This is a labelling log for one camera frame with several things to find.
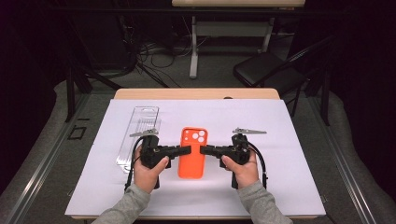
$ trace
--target person's arm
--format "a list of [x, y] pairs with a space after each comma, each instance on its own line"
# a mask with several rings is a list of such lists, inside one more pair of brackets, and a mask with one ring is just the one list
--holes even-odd
[[274, 196], [262, 186], [257, 170], [256, 154], [253, 151], [250, 151], [249, 161], [244, 165], [239, 165], [227, 156], [222, 156], [221, 159], [227, 169], [235, 173], [239, 198], [250, 213], [253, 223], [292, 223], [279, 211]]
[[157, 178], [169, 162], [168, 157], [164, 157], [154, 168], [149, 169], [142, 165], [140, 158], [140, 147], [136, 150], [134, 163], [134, 183], [125, 190], [121, 200], [112, 208], [107, 209], [93, 223], [120, 223], [131, 224], [139, 214], [147, 208], [150, 193], [154, 190]]

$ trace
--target gray sweatshirt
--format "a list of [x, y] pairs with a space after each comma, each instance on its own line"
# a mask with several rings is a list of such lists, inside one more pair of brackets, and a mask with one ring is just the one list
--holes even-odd
[[[262, 224], [290, 224], [292, 221], [283, 216], [276, 207], [274, 196], [268, 192], [260, 180], [251, 186], [238, 190], [242, 205], [251, 215], [253, 223]], [[107, 209], [93, 223], [133, 223], [139, 214], [148, 206], [150, 195], [132, 184], [122, 199]]]

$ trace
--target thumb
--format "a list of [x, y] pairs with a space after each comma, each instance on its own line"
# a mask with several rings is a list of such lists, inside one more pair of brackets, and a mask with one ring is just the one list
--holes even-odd
[[162, 172], [166, 168], [168, 162], [169, 162], [169, 157], [166, 156], [162, 160], [160, 160], [160, 162], [158, 162], [158, 164], [154, 166], [154, 168], [152, 168], [151, 171], [154, 171], [156, 175], [159, 175], [160, 172]]
[[238, 173], [240, 169], [240, 165], [233, 161], [230, 157], [228, 156], [222, 156], [221, 160], [224, 162], [225, 166], [227, 166], [228, 169], [233, 171], [234, 173]]

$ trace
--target chair seat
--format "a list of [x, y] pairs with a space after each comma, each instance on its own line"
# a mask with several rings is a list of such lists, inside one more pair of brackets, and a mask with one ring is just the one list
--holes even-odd
[[[273, 69], [279, 67], [283, 61], [271, 53], [262, 53], [246, 61], [237, 64], [233, 68], [233, 74], [241, 80], [247, 87], [251, 87], [255, 82], [263, 78], [262, 74], [268, 74]], [[261, 87], [274, 88], [279, 95], [287, 93], [291, 89], [297, 88], [306, 78], [294, 68], [279, 71], [276, 76], [269, 77]]]

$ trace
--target smartphone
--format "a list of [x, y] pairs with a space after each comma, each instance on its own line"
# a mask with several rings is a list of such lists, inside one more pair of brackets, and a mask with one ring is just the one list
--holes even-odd
[[200, 146], [206, 146], [207, 130], [186, 127], [181, 132], [180, 146], [191, 146], [191, 154], [179, 156], [178, 176], [180, 178], [199, 179], [204, 175], [205, 155]]

